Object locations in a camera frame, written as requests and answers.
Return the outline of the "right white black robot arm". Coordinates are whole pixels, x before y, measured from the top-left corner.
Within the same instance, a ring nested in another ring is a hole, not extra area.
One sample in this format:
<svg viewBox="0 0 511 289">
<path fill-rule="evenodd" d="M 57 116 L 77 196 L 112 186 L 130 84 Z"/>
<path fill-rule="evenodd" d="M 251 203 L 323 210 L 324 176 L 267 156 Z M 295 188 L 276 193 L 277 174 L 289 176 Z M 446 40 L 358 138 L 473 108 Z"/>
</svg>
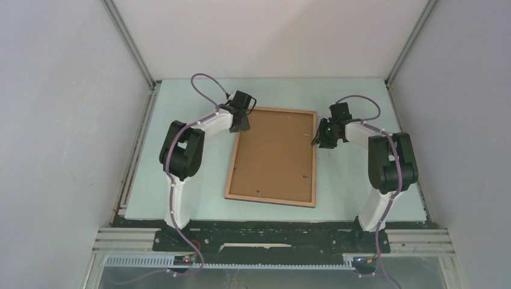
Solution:
<svg viewBox="0 0 511 289">
<path fill-rule="evenodd" d="M 352 117 L 346 102 L 329 107 L 331 116 L 322 118 L 312 145 L 334 149 L 339 140 L 367 150 L 368 178 L 372 190 L 357 217 L 361 229 L 350 236 L 352 247 L 365 252 L 375 243 L 372 232 L 381 231 L 393 203 L 418 181 L 418 167 L 411 138 L 406 132 L 390 134 Z"/>
</svg>

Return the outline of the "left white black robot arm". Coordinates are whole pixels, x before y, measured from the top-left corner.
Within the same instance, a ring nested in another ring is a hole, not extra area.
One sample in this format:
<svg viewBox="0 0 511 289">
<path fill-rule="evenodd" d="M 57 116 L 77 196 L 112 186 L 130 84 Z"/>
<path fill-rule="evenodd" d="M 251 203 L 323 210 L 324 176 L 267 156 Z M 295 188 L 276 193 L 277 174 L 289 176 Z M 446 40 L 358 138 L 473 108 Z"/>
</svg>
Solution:
<svg viewBox="0 0 511 289">
<path fill-rule="evenodd" d="M 235 91 L 215 111 L 191 123 L 173 121 L 163 142 L 159 162 L 167 177 L 169 205 L 165 222 L 174 228 L 167 242 L 175 250 L 184 250 L 190 243 L 190 234 L 183 228 L 190 221 L 189 209 L 184 200 L 184 187 L 201 167 L 205 141 L 214 135 L 250 130 L 248 116 L 257 104 L 256 98 Z"/>
</svg>

